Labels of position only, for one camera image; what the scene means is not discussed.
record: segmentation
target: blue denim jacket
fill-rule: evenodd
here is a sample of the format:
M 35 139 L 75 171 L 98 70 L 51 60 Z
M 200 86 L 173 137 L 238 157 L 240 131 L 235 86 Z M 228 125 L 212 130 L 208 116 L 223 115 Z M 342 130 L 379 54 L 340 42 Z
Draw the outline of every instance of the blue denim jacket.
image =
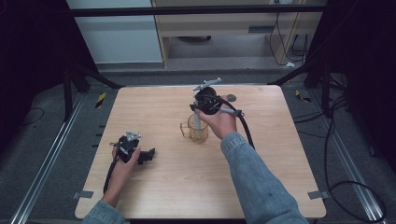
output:
M 230 164 L 233 184 L 247 223 L 308 223 L 294 198 L 240 133 L 225 136 L 221 150 Z M 122 214 L 102 201 L 84 218 L 84 223 L 123 222 Z

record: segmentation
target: gray carpet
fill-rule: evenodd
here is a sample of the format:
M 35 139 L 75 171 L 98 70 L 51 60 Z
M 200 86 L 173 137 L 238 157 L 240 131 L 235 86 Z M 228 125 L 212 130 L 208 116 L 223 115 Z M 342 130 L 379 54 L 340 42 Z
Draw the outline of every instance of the gray carpet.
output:
M 244 68 L 239 69 L 169 69 L 162 71 L 140 71 L 134 73 L 103 73 L 119 84 L 127 86 L 139 85 L 184 85 L 197 84 L 203 80 L 221 77 L 221 84 L 257 83 L 263 84 L 274 81 L 286 75 L 290 68 Z M 302 88 L 300 76 L 283 87 L 290 113 L 293 117 L 318 112 L 314 103 L 306 103 L 295 96 L 295 89 L 301 90 L 306 96 L 310 92 Z M 80 191 L 90 170 L 96 146 L 100 141 L 100 133 L 106 124 L 111 107 L 117 95 L 117 90 L 88 78 L 91 89 L 85 95 L 82 108 L 77 120 L 66 139 L 63 149 L 49 174 L 35 206 L 29 216 L 32 223 L 62 223 L 63 221 L 78 221 L 74 215 L 77 200 L 71 198 L 72 193 Z M 98 96 L 106 92 L 106 99 L 100 108 L 95 108 Z M 332 98 L 340 95 L 332 91 Z M 18 208 L 25 193 L 35 178 L 35 174 L 45 159 L 56 134 L 59 132 L 64 118 L 64 98 L 62 85 L 39 93 L 32 104 L 31 112 L 26 117 L 18 134 L 7 146 L 8 154 L 1 160 L 0 165 L 0 223 L 7 223 Z M 335 127 L 340 133 L 348 153 L 359 169 L 367 184 L 373 188 L 384 200 L 388 208 L 388 223 L 396 223 L 396 175 L 390 170 L 384 159 L 370 156 L 368 145 L 363 138 L 359 125 L 347 112 L 346 107 L 335 112 Z M 309 122 L 296 124 L 300 131 L 306 156 L 312 168 L 319 189 L 325 190 L 323 169 L 324 138 L 327 128 L 323 119 L 318 118 Z M 341 180 L 348 180 L 347 173 L 340 162 L 333 144 L 328 149 L 329 178 L 331 184 Z M 352 187 L 343 187 L 336 192 L 337 198 L 347 208 L 365 217 L 364 210 Z M 324 201 L 327 215 L 318 223 L 361 223 L 361 221 L 346 214 L 332 199 Z

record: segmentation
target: floor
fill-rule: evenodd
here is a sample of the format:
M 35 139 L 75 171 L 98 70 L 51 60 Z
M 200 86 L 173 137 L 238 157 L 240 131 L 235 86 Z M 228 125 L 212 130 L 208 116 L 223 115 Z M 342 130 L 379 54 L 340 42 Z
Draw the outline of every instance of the floor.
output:
M 296 41 L 295 49 L 301 49 L 301 43 Z M 301 58 L 292 53 L 290 52 L 290 57 L 297 60 Z M 102 75 L 127 86 L 186 85 L 217 77 L 221 77 L 224 84 L 265 84 L 285 76 L 294 68 L 276 63 L 263 35 L 212 36 L 208 41 L 202 37 L 183 37 L 172 40 L 169 64 L 165 68 L 104 72 Z M 117 96 L 117 90 L 111 90 L 94 79 L 88 80 L 91 84 L 89 93 L 81 95 L 73 90 L 74 102 L 82 98 L 81 108 L 59 154 L 55 155 L 55 161 L 36 196 L 34 206 L 28 211 L 30 223 L 78 222 L 74 216 L 77 200 L 72 199 L 72 194 L 83 188 L 100 134 Z M 306 90 L 303 81 L 304 75 L 300 75 L 282 86 L 290 113 L 296 120 L 309 118 L 307 115 L 320 111 L 317 104 L 319 100 L 316 100 L 320 95 L 320 86 Z M 301 97 L 296 96 L 296 90 L 300 91 Z M 97 109 L 94 105 L 104 91 L 106 99 L 101 108 Z M 331 97 L 336 99 L 341 94 L 340 91 L 332 91 Z M 19 134 L 8 146 L 10 153 L 1 161 L 0 223 L 8 223 L 17 211 L 46 160 L 49 148 L 62 129 L 63 118 L 62 86 L 53 87 L 36 96 L 25 125 L 21 126 Z M 361 175 L 387 206 L 388 218 L 383 223 L 396 223 L 396 199 L 393 197 L 396 189 L 395 174 L 383 159 L 370 156 L 367 141 L 362 137 L 359 125 L 346 106 L 334 113 L 336 132 L 327 144 L 329 148 L 325 150 L 324 136 L 328 122 L 319 117 L 309 122 L 296 123 L 319 189 L 326 189 L 323 158 L 327 155 L 331 183 L 350 179 L 356 174 Z M 348 158 L 345 157 L 345 151 L 339 149 L 339 139 L 342 141 L 341 147 L 345 146 L 354 167 L 359 170 L 357 173 L 348 171 Z M 367 218 L 361 198 L 356 195 L 356 188 L 342 187 L 336 195 L 348 209 Z M 328 214 L 319 219 L 318 223 L 361 223 L 346 214 L 332 199 L 325 200 L 325 205 Z

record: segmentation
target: white wall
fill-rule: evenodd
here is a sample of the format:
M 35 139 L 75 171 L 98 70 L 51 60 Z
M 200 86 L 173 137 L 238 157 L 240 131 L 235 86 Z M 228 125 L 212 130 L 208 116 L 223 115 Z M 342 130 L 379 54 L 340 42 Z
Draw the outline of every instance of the white wall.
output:
M 151 7 L 149 0 L 67 0 L 70 8 Z M 95 63 L 162 63 L 153 16 L 76 18 Z

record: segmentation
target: table top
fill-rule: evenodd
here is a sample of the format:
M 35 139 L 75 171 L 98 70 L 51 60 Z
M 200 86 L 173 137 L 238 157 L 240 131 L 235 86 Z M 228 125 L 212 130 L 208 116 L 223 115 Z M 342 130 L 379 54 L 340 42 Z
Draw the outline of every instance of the table top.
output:
M 76 216 L 83 218 L 103 196 L 112 146 L 126 131 L 140 133 L 139 146 L 156 148 L 153 161 L 136 165 L 117 209 L 127 218 L 244 218 L 220 140 L 209 130 L 208 139 L 197 144 L 183 137 L 180 122 L 192 114 L 196 86 L 128 87 L 120 89 L 84 190 Z M 234 94 L 236 109 L 245 120 L 255 148 L 269 169 L 296 199 L 305 217 L 324 217 L 321 199 L 307 192 L 318 190 L 278 86 L 212 86 L 217 95 Z M 238 131 L 246 137 L 237 120 Z

